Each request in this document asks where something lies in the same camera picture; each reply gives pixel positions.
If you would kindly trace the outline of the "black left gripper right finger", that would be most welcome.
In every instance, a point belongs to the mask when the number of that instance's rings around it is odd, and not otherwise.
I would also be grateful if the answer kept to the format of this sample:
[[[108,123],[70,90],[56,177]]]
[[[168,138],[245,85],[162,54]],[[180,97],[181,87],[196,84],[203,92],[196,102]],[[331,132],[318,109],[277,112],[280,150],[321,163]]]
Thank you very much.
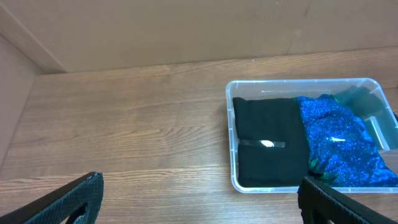
[[[304,224],[397,224],[309,176],[298,188],[298,207]]]

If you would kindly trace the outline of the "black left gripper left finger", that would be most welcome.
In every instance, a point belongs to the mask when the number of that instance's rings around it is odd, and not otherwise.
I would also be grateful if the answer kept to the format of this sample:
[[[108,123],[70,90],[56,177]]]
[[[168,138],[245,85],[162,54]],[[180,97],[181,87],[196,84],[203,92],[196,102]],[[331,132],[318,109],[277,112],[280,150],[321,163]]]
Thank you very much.
[[[86,223],[96,221],[104,194],[103,174],[89,172],[1,217],[1,223]]]

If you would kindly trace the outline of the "blue sequin glitter garment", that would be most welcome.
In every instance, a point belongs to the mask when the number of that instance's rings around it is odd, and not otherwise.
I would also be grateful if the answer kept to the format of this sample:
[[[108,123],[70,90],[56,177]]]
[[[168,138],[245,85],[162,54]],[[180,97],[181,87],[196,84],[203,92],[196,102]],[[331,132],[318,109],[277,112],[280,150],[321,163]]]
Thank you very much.
[[[310,147],[309,172],[331,187],[397,187],[365,122],[332,95],[294,98]]]

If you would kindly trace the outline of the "black garment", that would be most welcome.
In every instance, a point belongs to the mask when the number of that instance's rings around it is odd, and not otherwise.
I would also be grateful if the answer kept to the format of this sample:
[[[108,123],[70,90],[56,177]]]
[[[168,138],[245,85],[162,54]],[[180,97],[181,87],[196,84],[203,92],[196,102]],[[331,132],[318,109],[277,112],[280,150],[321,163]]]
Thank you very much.
[[[309,172],[310,147],[299,104],[292,98],[233,98],[242,187],[300,185]]]

